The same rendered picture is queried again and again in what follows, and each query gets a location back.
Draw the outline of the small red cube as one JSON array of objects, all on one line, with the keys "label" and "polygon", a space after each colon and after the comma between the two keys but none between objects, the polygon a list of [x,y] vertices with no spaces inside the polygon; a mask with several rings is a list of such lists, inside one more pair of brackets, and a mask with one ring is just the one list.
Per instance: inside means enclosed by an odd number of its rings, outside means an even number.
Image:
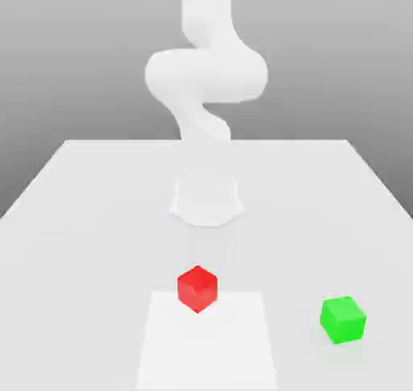
[{"label": "small red cube", "polygon": [[218,278],[196,265],[177,278],[177,296],[193,312],[200,313],[217,300]]}]

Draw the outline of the small green cube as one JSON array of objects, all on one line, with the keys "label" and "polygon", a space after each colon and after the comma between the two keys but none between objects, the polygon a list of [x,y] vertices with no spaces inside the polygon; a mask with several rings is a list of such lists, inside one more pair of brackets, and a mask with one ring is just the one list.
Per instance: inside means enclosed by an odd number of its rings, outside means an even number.
[{"label": "small green cube", "polygon": [[350,296],[323,300],[319,322],[334,344],[360,340],[366,320],[366,313]]}]

